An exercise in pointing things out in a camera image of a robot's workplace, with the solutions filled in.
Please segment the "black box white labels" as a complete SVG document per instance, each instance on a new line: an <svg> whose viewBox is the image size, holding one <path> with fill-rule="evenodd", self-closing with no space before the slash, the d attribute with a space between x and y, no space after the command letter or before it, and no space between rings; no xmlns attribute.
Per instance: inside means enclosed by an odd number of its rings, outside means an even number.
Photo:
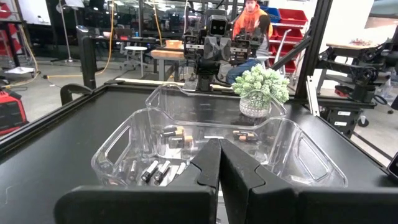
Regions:
<svg viewBox="0 0 398 224"><path fill-rule="evenodd" d="M358 108L322 108L320 116L350 138L358 123L362 110Z"/></svg>

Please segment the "black frame upright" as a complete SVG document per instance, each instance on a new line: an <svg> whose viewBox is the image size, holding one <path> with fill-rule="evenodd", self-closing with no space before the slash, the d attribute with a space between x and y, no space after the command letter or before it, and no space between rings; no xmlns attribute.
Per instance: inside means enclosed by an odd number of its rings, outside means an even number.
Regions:
<svg viewBox="0 0 398 224"><path fill-rule="evenodd" d="M305 82L307 81L307 77L311 77L315 71L315 65L318 61L318 55L332 3L333 0L317 1L315 14L310 21L310 27L303 40L297 44L293 51L290 51L280 60L275 60L273 66L271 66L271 69L278 70L290 59L292 59L294 55L302 52L303 50L305 51L293 101L300 103L308 102Z"/></svg>

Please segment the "red black equipment case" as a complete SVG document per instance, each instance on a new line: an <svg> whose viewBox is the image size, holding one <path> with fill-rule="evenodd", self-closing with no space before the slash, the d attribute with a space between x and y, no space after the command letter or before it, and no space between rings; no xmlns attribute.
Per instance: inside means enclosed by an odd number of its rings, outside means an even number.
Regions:
<svg viewBox="0 0 398 224"><path fill-rule="evenodd" d="M0 88L0 136L11 133L28 123L22 96Z"/></svg>

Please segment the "white round stool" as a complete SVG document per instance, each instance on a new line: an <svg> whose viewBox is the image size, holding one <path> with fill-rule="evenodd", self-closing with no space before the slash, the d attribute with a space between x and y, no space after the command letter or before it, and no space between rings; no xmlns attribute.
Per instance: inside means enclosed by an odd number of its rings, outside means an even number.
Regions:
<svg viewBox="0 0 398 224"><path fill-rule="evenodd" d="M141 77L144 76L144 69L147 67L147 64L144 63L144 53L147 50L147 47L130 45L124 48L124 55L126 56L123 65L120 66L121 69L125 69L127 67L131 67L132 70L135 70L137 67L141 69Z"/></svg>

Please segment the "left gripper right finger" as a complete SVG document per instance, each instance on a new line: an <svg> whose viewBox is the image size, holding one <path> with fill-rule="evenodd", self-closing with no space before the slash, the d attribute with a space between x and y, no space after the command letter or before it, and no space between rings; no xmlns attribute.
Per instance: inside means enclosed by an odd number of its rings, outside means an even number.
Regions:
<svg viewBox="0 0 398 224"><path fill-rule="evenodd" d="M398 189L296 187L230 141L220 144L229 224L398 224Z"/></svg>

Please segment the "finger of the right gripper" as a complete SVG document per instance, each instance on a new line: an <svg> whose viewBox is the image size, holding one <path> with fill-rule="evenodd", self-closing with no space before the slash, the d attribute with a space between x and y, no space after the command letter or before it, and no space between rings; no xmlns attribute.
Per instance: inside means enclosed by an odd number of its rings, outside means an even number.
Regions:
<svg viewBox="0 0 398 224"><path fill-rule="evenodd" d="M216 37L206 36L204 41L204 59L213 60L218 54Z"/></svg>
<svg viewBox="0 0 398 224"><path fill-rule="evenodd" d="M222 37L220 39L220 54L223 60L229 60L231 54L231 39Z"/></svg>

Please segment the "person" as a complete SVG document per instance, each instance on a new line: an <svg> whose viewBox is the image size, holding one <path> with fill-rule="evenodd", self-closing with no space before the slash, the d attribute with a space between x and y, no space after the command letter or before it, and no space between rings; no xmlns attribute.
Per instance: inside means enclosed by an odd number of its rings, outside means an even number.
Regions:
<svg viewBox="0 0 398 224"><path fill-rule="evenodd" d="M226 75L226 82L233 84L237 77L240 77L246 70L250 70L253 66L261 64L258 58L269 56L269 39L273 34L273 26L269 15L263 11L257 3L257 0L246 0L244 11L236 20L233 28L233 37L236 37L241 29L253 34L255 28L260 28L263 41L256 50L256 56L249 58L245 63L231 68Z"/></svg>

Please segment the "black table clamp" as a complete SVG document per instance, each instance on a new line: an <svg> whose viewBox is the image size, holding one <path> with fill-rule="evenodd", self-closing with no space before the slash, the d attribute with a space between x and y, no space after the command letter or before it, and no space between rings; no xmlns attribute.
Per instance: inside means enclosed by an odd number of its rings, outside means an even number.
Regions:
<svg viewBox="0 0 398 224"><path fill-rule="evenodd" d="M72 94L91 95L94 91L80 84L67 84L60 89L60 99L62 106L73 101Z"/></svg>

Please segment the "white paper sheet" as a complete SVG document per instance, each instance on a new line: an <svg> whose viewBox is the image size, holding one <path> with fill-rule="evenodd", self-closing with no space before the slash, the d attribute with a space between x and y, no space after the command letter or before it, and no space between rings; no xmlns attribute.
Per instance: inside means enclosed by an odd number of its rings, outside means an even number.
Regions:
<svg viewBox="0 0 398 224"><path fill-rule="evenodd" d="M11 73L11 74L30 74L32 78L35 77L35 69L30 68L30 67L16 67L12 68L10 70L6 70L5 73Z"/></svg>

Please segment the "small wooden box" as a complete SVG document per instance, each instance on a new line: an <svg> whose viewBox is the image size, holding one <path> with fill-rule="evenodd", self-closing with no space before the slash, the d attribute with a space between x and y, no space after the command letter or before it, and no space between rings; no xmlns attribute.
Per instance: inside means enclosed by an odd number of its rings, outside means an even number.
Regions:
<svg viewBox="0 0 398 224"><path fill-rule="evenodd" d="M181 40L166 40L165 47L168 49L183 49L183 42Z"/></svg>

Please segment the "black floor stand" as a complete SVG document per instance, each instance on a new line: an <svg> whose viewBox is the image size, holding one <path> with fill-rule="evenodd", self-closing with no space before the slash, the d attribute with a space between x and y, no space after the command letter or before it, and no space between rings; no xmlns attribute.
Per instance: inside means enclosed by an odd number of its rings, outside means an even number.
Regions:
<svg viewBox="0 0 398 224"><path fill-rule="evenodd" d="M78 39L83 84L88 88L95 89L96 57L89 29L85 26L77 25L76 36Z"/></svg>

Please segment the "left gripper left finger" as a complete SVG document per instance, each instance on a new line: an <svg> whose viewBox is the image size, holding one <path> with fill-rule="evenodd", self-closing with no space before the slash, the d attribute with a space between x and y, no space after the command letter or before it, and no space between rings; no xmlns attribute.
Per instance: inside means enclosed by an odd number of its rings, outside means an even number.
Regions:
<svg viewBox="0 0 398 224"><path fill-rule="evenodd" d="M165 187L80 186L55 204L56 224L216 224L221 143L210 139Z"/></svg>

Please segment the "clear plastic bin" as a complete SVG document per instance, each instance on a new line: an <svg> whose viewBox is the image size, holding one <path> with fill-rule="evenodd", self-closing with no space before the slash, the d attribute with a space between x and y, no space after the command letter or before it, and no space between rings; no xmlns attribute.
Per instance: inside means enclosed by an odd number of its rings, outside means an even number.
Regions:
<svg viewBox="0 0 398 224"><path fill-rule="evenodd" d="M178 121L234 126L257 126L287 114L282 103L259 90L239 96L229 89L188 91L174 83L158 86L146 99L146 106Z"/></svg>
<svg viewBox="0 0 398 224"><path fill-rule="evenodd" d="M183 136L192 136L190 148L169 148L169 137L163 128L183 126ZM258 142L239 141L233 131L249 131ZM158 108L134 112L105 140L91 159L91 166L104 185L166 186L173 166L187 166L210 140L204 136L223 136L276 176L295 185L346 187L348 181L341 169L317 146L299 125L285 118L270 118L257 126L234 126L194 123L172 119ZM154 174L148 183L141 175L157 160L156 171L165 161L170 168L160 185ZM132 161L137 161L136 180L128 180Z"/></svg>

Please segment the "wooden table border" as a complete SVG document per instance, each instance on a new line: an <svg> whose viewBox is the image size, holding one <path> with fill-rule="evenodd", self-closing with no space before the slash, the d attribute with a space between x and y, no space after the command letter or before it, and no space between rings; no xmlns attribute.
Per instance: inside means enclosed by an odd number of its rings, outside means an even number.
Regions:
<svg viewBox="0 0 398 224"><path fill-rule="evenodd" d="M184 83L182 82L165 82L158 80L141 80L141 79L130 79L130 78L116 78L115 80L125 83L140 83L140 84L149 84L149 85L175 84L178 86L184 86Z"/></svg>

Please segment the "blue storage bin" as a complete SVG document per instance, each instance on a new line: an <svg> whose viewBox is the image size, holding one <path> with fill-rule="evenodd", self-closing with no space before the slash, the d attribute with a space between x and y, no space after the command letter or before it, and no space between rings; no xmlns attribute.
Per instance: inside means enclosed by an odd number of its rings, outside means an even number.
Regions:
<svg viewBox="0 0 398 224"><path fill-rule="evenodd" d="M278 8L261 6L261 9L268 14L272 23L279 23L280 13Z"/></svg>

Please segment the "wooden station table top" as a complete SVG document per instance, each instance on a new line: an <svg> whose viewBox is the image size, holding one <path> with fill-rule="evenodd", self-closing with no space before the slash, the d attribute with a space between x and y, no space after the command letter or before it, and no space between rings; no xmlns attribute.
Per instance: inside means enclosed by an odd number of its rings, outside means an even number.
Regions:
<svg viewBox="0 0 398 224"><path fill-rule="evenodd" d="M377 47L378 44L373 42L328 42L327 47L342 48L342 49L366 49Z"/></svg>

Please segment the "silver mounting bracket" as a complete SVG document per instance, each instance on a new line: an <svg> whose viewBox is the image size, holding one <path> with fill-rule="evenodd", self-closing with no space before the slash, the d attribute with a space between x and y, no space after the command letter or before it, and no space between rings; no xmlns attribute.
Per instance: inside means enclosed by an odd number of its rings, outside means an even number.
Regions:
<svg viewBox="0 0 398 224"><path fill-rule="evenodd" d="M320 116L316 87L317 86L315 85L315 82L312 80L312 77L308 76L306 81L306 89L307 89L308 103L310 106L310 112L314 116Z"/></svg>

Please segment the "white board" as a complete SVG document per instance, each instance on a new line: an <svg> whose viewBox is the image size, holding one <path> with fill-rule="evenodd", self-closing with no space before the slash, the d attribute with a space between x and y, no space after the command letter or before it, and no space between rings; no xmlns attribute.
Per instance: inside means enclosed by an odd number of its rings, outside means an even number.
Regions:
<svg viewBox="0 0 398 224"><path fill-rule="evenodd" d="M50 26L46 0L18 0L23 19L28 24Z"/></svg>

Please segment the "black neighbouring robot station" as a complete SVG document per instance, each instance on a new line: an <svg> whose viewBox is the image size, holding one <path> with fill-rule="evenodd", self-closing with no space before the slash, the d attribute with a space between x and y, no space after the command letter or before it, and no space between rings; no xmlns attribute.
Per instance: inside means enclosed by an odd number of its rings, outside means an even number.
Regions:
<svg viewBox="0 0 398 224"><path fill-rule="evenodd" d="M317 93L321 93L325 80L331 80L338 83L335 93L348 102L330 103L322 108L361 109L357 125L366 127L369 121L363 115L363 109L374 108L375 103L387 103L376 90L390 82L397 67L398 40L388 40L377 47L366 49L327 47L319 54L316 65L316 68L322 71Z"/></svg>

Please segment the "green artificial potted plant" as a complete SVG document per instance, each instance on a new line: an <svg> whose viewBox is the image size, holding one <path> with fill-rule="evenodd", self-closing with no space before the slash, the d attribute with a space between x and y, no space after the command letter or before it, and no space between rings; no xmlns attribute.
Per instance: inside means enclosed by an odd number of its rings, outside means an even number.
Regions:
<svg viewBox="0 0 398 224"><path fill-rule="evenodd" d="M239 109L250 118L282 116L284 103L289 99L289 80L271 68L257 64L243 72L231 84L240 96Z"/></svg>

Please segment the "red storage bins shelf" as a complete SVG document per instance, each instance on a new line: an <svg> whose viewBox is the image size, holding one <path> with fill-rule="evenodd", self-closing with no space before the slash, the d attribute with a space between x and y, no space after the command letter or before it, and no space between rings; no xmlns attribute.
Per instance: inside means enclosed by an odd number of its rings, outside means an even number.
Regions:
<svg viewBox="0 0 398 224"><path fill-rule="evenodd" d="M271 23L273 34L270 37L270 64L273 65L276 56L279 58L288 54L302 39L304 26L308 22L305 13L296 9L278 8L279 23Z"/></svg>

